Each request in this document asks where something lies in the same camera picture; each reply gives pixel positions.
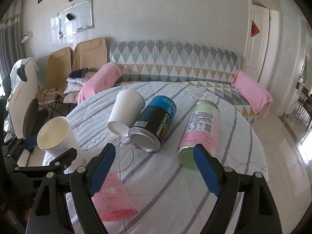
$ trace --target pink paper with handwriting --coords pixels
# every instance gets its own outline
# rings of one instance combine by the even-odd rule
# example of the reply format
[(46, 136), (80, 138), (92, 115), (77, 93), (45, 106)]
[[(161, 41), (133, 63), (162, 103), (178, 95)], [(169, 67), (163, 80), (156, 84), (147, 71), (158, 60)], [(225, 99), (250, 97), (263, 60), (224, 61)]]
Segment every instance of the pink paper with handwriting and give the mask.
[(101, 190), (92, 197), (92, 201), (103, 222), (122, 220), (138, 213), (115, 172), (108, 172)]
[(196, 144), (202, 144), (207, 151), (210, 151), (213, 155), (216, 155), (216, 144), (219, 136), (219, 118), (213, 117), (213, 126), (211, 134), (194, 130), (183, 134), (179, 148), (182, 146), (195, 146)]

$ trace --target white door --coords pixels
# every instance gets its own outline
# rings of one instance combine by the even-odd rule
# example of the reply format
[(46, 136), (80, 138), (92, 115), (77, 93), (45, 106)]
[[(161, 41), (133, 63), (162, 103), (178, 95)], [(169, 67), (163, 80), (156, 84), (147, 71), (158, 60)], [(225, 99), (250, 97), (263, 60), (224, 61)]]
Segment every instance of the white door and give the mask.
[(253, 21), (260, 30), (252, 37), (252, 47), (249, 59), (245, 64), (245, 73), (258, 82), (266, 56), (266, 46), (269, 37), (269, 9), (253, 5)]

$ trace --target whiteboard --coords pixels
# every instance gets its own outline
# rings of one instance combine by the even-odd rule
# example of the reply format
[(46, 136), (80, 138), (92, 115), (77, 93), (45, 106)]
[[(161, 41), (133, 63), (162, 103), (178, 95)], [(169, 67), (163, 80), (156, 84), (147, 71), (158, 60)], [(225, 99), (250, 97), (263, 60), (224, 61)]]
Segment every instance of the whiteboard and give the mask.
[[(74, 16), (69, 20), (66, 15), (70, 13)], [(60, 39), (93, 28), (92, 23), (92, 0), (78, 3), (57, 14)]]

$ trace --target striped tablecloth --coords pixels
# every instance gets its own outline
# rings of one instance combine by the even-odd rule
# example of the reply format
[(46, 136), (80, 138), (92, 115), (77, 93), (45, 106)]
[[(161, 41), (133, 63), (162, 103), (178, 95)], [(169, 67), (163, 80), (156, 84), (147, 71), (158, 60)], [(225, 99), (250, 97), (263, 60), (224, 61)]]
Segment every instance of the striped tablecloth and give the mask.
[[(156, 95), (174, 100), (177, 113), (157, 153), (137, 149), (128, 138), (118, 137), (107, 129), (107, 121), (122, 89), (139, 92), (148, 104)], [(131, 194), (139, 213), (131, 218), (105, 222), (109, 233), (116, 234), (190, 234), (200, 233), (216, 202), (200, 173), (188, 170), (177, 160), (177, 147), (191, 109), (199, 99), (216, 103), (220, 109), (220, 131), (216, 157), (222, 165), (238, 173), (260, 171), (268, 180), (266, 157), (255, 132), (232, 105), (196, 86), (171, 82), (140, 82), (117, 86), (88, 98), (69, 115), (77, 141), (85, 154), (85, 164), (111, 142), (116, 159), (111, 170), (117, 173)], [(46, 154), (44, 165), (52, 158)], [(71, 194), (67, 194), (71, 220), (76, 234), (83, 233), (74, 210)], [(242, 194), (238, 194), (235, 213), (227, 233), (233, 233), (239, 215)]]

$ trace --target white paper cup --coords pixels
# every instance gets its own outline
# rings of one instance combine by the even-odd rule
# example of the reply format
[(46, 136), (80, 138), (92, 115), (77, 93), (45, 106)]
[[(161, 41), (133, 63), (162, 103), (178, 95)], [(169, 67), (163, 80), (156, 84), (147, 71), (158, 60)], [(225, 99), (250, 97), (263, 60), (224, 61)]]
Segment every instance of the white paper cup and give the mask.
[(128, 136), (145, 107), (144, 98), (133, 90), (122, 90), (116, 96), (116, 102), (107, 123), (108, 129), (118, 136)]
[(71, 123), (66, 117), (56, 117), (44, 124), (38, 133), (37, 144), (40, 149), (54, 158), (70, 148), (75, 148), (77, 157), (68, 168), (75, 170), (82, 165), (83, 153), (71, 130)]

